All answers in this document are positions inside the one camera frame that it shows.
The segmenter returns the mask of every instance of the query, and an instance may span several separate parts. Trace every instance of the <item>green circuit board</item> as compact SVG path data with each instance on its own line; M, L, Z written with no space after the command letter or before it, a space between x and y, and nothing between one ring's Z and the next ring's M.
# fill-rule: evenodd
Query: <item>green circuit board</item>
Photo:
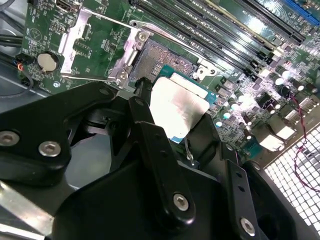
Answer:
M252 127L261 121L267 122L271 117L271 114L265 109L258 108L257 110L259 106L256 99L268 93L282 106L287 104L278 93L279 87L273 82L264 80L257 88L256 83L244 74L243 69L252 70L252 60L259 64L262 63L261 59L254 54L255 52L267 54L266 49L269 49L269 52L275 51L277 47L285 49L278 59L278 66L289 69L292 76L303 84L316 84L317 82L320 67L319 25L310 23L309 20L290 8L284 0L256 0L256 2L291 26L295 32L300 34L300 38L305 38L301 44L294 43L292 38L285 38L279 31L262 22L261 18L259 19L241 6L239 4L241 1L236 0L65 0L63 2L73 6L74 10L63 11L56 5L55 0L39 0L36 5L28 5L22 44L24 54L36 58L40 53L49 51L59 58L61 67L64 57L59 51L60 43L63 35L77 22L81 7L86 7L125 24L129 24L131 20L138 20L157 25L186 44L194 46L209 61L213 62L215 75L205 77L200 84L211 91L216 91L221 80L227 78L236 84L235 89L230 90L231 95L241 91L250 99L246 104L241 104L239 109L230 110L233 118L224 120L223 126L218 129L222 140L239 149L248 143L244 139L243 131L239 130L243 122L243 112L253 119ZM316 19L320 19L318 1L308 1L308 6L301 3L301 6L312 13ZM199 16L206 15L206 19L214 22L217 28L212 27L213 25L205 25L203 19L195 13L198 13ZM215 39L201 34L203 28L214 33ZM226 34L220 31L220 28L228 29L230 32ZM91 16L85 25L82 37L74 43L73 49L76 51L76 56L71 67L71 75L107 81L116 61L124 54L129 34L130 29L123 25L98 16ZM238 37L246 41L243 43L245 48L237 47L238 43L234 39ZM198 58L194 54L157 34L150 37L150 40L156 41L164 48L181 56L183 61L193 65L196 71ZM37 81L38 87L51 94L90 82L87 79L63 77L59 69L49 73L43 72L36 63L27 68ZM275 69L274 66L268 65L264 65L264 68L271 72ZM132 86L135 80L134 77L130 78ZM305 95L309 96L311 93L306 91ZM224 106L224 103L229 97L230 95L221 97L224 102L210 110L213 118L219 115L221 108L227 106Z

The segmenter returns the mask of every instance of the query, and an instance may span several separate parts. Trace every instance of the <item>ram slot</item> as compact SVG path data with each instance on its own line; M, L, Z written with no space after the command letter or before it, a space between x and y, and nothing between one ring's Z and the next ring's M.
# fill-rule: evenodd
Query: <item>ram slot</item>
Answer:
M251 53L253 56L256 56L259 53L258 50L254 49L246 42L241 41L241 38L238 37L235 33L223 28L222 25L217 24L216 22L210 20L208 17L205 17L202 13L200 13L196 9L192 9L189 6L184 5L183 1L177 0L177 3L174 3L174 4L177 9L183 12L184 15L192 18L192 20L197 23L197 25L195 25L197 28L201 29L209 36L213 38L217 38L217 40L219 41L227 42L233 48L235 48L236 51L238 51L238 49L234 45L234 43L241 46L245 50L244 53L248 52L248 53Z
M159 1L157 2L160 6L162 6L163 8L168 7L168 2L165 1ZM245 53L239 51L238 49L236 49L233 45L229 45L227 44L227 42L219 37L217 34L214 35L211 32L209 32L203 25L199 25L199 24L195 24L194 21L192 21L190 18L192 18L192 16L187 16L185 12L183 12L183 9L180 8L180 6L172 5L170 8L170 12L172 12L173 14L175 14L178 18L182 19L183 21L185 21L183 23L183 25L193 34L195 34L196 36L199 36L200 38L203 38L206 40L207 44L214 44L215 47L217 49L225 49L225 54L229 55L231 58L235 59L236 61L242 60L244 62L247 62L248 64L250 64L252 62L252 58L247 56ZM199 18L198 16L195 16L194 13L189 12L189 14L193 14L193 17L195 18Z
M159 11L157 8L159 8L158 3L156 2L146 2L144 0L135 0L134 5L137 6L138 8L142 9L143 11L147 12L148 14L154 16L155 18L163 21L170 27L174 28L175 31L177 31L180 35L184 36L184 40L186 40L185 37L189 38L189 41L187 43L189 45L193 45L194 41L196 42L197 45L199 45L202 49L206 50L207 52L210 52L211 55L217 56L221 60L225 61L227 64L232 66L233 68L239 70L239 71L245 71L246 67L243 65L240 65L237 61L233 61L232 58L228 57L226 53L223 51L212 47L210 44L208 44L207 41L202 39L201 37L195 35L192 31L189 29L186 29L188 32L183 31L181 28L184 27L180 23L177 23L176 21L172 20L177 18L172 12L166 11L166 14L164 12Z
M264 6L254 0L234 0L242 6L246 11L253 14L256 18L271 27L277 34L281 35L289 42L300 46L306 38L291 26L286 24L277 16L269 12Z
M261 43L262 47L265 47L268 51L275 50L277 48L276 45L268 41L267 39L263 38L256 32L254 32L252 29L244 25L242 22L240 22L235 16L230 14L226 9L223 7L220 7L219 5L212 2L212 0L190 0L194 5L201 6L203 5L201 2L203 2L205 5L203 5L205 8L209 9L210 11L213 11L215 13L218 13L219 15L223 16L226 21L229 21L230 23L234 24L238 27L239 31L242 31L242 34L244 34L246 37L254 39L255 41L258 41Z
M235 32L230 30L229 27L236 29L237 31L243 33L244 35L248 34L243 29L240 29L238 26L236 26L233 22L229 21L228 19L224 19L222 15L215 13L213 11L210 11L208 13L208 10L204 10L205 6L202 6L202 11L199 8L199 5L192 6L192 2L188 0L177 0L181 5L183 5L185 8L188 9L188 11L194 13L195 15L198 15L201 19L201 22L204 22L206 26L216 29L219 32L223 33L224 35L228 36L230 39L232 39L235 43L239 44L243 47L246 51L257 55L259 54L259 50L254 46L250 45L249 43L245 42L240 36L238 36Z

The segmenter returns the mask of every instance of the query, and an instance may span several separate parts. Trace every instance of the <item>dimm slot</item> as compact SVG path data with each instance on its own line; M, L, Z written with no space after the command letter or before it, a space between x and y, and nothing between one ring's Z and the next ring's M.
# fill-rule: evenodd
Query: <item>dimm slot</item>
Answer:
M283 3L285 3L289 8L291 8L293 11L295 11L299 16L303 17L308 23L319 26L320 21L316 19L314 16L312 16L311 13L307 12L305 9L303 9L301 6L299 6L297 3L295 3L292 0L281 0Z
M192 13L194 16L196 16L199 19L197 21L198 25L207 34L210 34L211 33L210 30L214 29L215 31L219 32L221 35L224 35L224 36L230 38L232 41L234 41L235 43L242 46L243 49L245 49L247 52L249 52L253 55L257 55L259 53L258 50L254 49L251 45L247 44L239 36L237 36L234 32L224 28L222 25L216 23L213 19L211 19L207 16L204 16L203 13L201 13L198 10L185 4L182 0L177 0L177 2L184 6L182 8L182 6L180 5L179 8L183 9L183 11L185 11L185 12Z
M166 8L166 2L165 1L159 1L158 2L159 5L161 5L163 8ZM228 46L225 42L224 39L221 39L219 36L217 35L213 35L212 33L208 32L208 30L202 26L202 25L198 25L195 24L193 21L190 20L190 18L185 16L184 12L181 12L178 8L176 8L175 6L172 6L172 8L170 8L170 11L172 13L174 13L177 17L183 19L185 22L187 22L188 24L191 25L191 27L193 27L193 31L197 32L198 34L196 35L202 35L204 36L206 39L209 39L211 42L215 43L216 47L218 49L220 48L225 48L227 51L231 52L232 54L234 54L237 58L247 62L248 64L251 63L252 58L250 58L249 56L247 56L245 53L239 51L238 49L236 49L234 46L232 46L230 44L230 46Z
M225 53L218 51L216 48L210 47L208 45L208 43L205 42L203 39L197 37L196 35L194 35L192 33L186 33L185 31L182 32L181 31L182 26L180 24L177 24L175 21L172 21L169 16L164 15L163 12L159 12L157 9L152 7L152 6L155 6L156 3L152 4L152 6L150 6L149 4L147 4L143 0L135 0L134 4L136 6L138 6L139 8L141 8L142 10L149 13L150 15L154 16L155 18L162 20L164 23L166 23L169 26L171 26L172 28L174 28L179 34L181 34L182 36L185 36L185 38L184 38L185 41L186 41L186 38L190 39L189 41L187 40L188 44L192 45L192 40L195 40L197 42L196 43L197 45L199 45L201 48L211 52L212 55L218 56L221 60L225 61L230 66L234 67L235 69L237 69L239 71L242 71L242 72L245 71L245 68L243 68L242 66L239 66L238 63L234 62L232 59L225 56L224 55Z
M256 18L271 27L276 33L283 36L289 42L301 45L306 39L299 32L295 31L291 26L286 24L277 16L269 12L264 6L254 0L234 0L245 10L253 14Z
M213 11L210 11L210 15L209 14L205 14L203 12L200 12L198 9L194 8L193 6L189 5L188 2L186 2L187 0L177 0L180 4L182 4L183 6L185 6L186 8L188 8L190 11L194 12L195 14L197 14L198 16L200 16L204 21L207 22L207 25L211 25L212 28L216 28L217 30L219 30L221 33L224 33L226 36L228 36L229 38L231 38L234 42L240 44L246 51L257 55L260 51L257 50L255 48L255 46L248 44L247 42L245 42L241 37L239 37L235 32L233 32L232 30L225 28L224 25L221 24L221 22L219 22L216 18L220 19L221 21L224 21L226 24L230 25L231 27L234 27L235 29L237 29L239 32L244 33L243 29L240 29L238 26L236 26L233 22L230 22L228 19L225 19L224 16L222 16L221 14L215 13ZM250 39L255 42L255 38L250 36Z

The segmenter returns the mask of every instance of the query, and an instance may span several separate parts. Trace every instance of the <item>wire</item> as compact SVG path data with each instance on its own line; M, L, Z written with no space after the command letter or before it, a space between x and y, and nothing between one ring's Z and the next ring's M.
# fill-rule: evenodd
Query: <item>wire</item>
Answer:
M298 173L298 169L299 169L298 164L297 164L298 154L301 153L305 149L305 146L306 146L308 140L307 140L307 131L306 131L306 126L305 126L304 116L302 113L302 108L300 107L297 99L294 96L291 96L291 99L298 107L298 113L300 115L300 123L301 123L302 131L303 131L303 138L304 138L304 141L303 141L302 145L298 148L296 155L294 157L294 160L293 160L294 161L294 175L299 179L300 183L303 186L315 191L316 193L320 193L320 189L316 189L316 188L310 186L305 181L303 181Z
M0 46L4 47L13 47L13 48L21 48L22 42L13 42L13 41L2 41L0 39Z
M10 16L8 16L6 13L2 11L0 11L0 19L6 21L7 24L9 24L18 32L20 33L24 32L24 27L19 22L17 22L16 20L14 20L13 18L11 18Z
M30 74L24 69L23 64L18 63L16 65L16 67L18 68L19 71L21 71L26 76L26 78L29 80L30 84L24 91L19 92L19 93L15 93L15 94L0 95L0 99L12 99L12 98L21 97L21 96L25 95L26 93L28 93L34 87L35 82L32 79L32 77L30 76Z
M9 8L13 3L15 2L15 0L8 0L5 3L0 5L0 12L6 10L7 8Z

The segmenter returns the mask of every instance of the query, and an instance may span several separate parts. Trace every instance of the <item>screw hole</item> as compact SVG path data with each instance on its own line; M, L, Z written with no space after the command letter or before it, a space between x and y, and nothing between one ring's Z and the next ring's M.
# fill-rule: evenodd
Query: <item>screw hole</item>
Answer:
M245 192L246 190L242 186L238 186L241 192Z

